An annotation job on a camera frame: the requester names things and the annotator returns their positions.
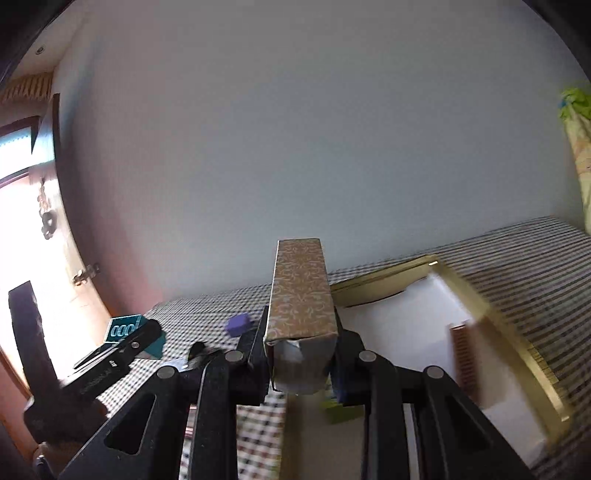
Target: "door hinge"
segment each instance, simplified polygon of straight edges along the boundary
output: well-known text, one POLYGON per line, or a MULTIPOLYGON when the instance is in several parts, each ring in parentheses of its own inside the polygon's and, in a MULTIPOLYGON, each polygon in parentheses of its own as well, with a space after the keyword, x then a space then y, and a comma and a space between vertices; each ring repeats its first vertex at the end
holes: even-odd
POLYGON ((79 270, 77 275, 74 275, 72 278, 72 283, 76 287, 79 287, 80 285, 84 285, 91 278, 95 278, 99 273, 100 265, 98 263, 87 265, 82 270, 79 270))

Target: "ceiling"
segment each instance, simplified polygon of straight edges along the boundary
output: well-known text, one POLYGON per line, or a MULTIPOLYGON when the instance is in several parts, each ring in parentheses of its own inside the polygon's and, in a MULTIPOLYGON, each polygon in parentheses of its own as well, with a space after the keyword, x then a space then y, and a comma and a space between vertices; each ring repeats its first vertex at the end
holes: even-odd
POLYGON ((52 71, 63 58, 91 5, 92 0, 76 0, 49 24, 22 58, 11 80, 33 73, 52 71), (44 47, 44 50, 36 55, 40 47, 44 47))

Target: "gingham fabric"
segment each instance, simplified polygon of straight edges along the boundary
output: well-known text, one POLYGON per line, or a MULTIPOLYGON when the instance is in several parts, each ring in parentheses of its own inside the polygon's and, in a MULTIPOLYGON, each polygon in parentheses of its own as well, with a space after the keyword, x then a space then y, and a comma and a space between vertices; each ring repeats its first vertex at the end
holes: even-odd
MULTIPOLYGON (((571 432, 534 467, 538 478, 568 478, 591 437, 591 237, 554 218, 498 229, 445 247, 339 270, 331 283, 435 253, 491 301, 542 354, 572 403, 571 432)), ((232 348, 223 325, 232 315, 256 319, 270 286, 245 288, 159 304, 147 316, 167 332, 164 360, 185 354, 197 339, 232 348)), ((101 397, 115 411, 158 368, 136 360, 132 372, 101 397)), ((285 398, 271 392, 264 407, 239 407, 238 469, 241 480, 276 478, 285 398)), ((183 458, 186 465, 188 450, 183 458)))

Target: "screw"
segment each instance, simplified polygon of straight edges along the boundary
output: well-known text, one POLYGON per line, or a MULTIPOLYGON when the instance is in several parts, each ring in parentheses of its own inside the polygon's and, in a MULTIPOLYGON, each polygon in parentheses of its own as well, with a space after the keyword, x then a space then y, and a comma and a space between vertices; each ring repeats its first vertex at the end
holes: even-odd
POLYGON ((167 365, 166 367, 162 367, 160 369, 158 369, 158 378, 161 378, 162 380, 166 380, 167 378, 170 378, 174 375, 174 371, 176 369, 174 367, 171 367, 170 365, 167 365))
POLYGON ((243 358, 244 353, 242 353, 240 350, 230 350, 228 353, 226 353, 226 360, 231 364, 240 362, 243 358))
POLYGON ((427 375, 431 378, 443 378, 443 370, 435 365, 427 367, 427 375))
POLYGON ((366 362, 366 363, 371 363, 371 362, 375 362, 375 359, 378 356, 373 353, 371 350, 362 350, 359 352, 359 360, 361 360, 362 362, 366 362))

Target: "cardboard box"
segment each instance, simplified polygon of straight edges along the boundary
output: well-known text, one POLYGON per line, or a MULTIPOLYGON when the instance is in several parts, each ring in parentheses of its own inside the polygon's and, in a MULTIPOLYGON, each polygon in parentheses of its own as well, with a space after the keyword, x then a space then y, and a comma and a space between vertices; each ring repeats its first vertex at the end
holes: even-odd
POLYGON ((295 394, 324 388, 337 337, 320 240, 280 240, 264 336, 273 388, 295 394))

